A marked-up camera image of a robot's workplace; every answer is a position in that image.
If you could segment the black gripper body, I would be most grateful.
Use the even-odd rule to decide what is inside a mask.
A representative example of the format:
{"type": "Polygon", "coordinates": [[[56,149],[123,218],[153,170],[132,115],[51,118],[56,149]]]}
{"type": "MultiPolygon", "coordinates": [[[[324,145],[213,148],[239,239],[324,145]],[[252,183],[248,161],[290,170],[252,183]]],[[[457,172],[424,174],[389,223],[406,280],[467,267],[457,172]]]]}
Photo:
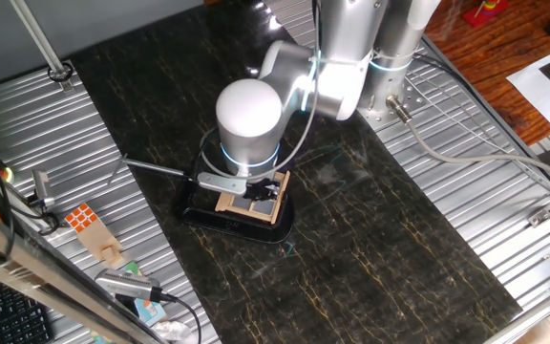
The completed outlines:
{"type": "Polygon", "coordinates": [[[262,179],[259,182],[248,184],[243,197],[248,200],[266,200],[268,198],[267,185],[268,179],[262,179]]]}

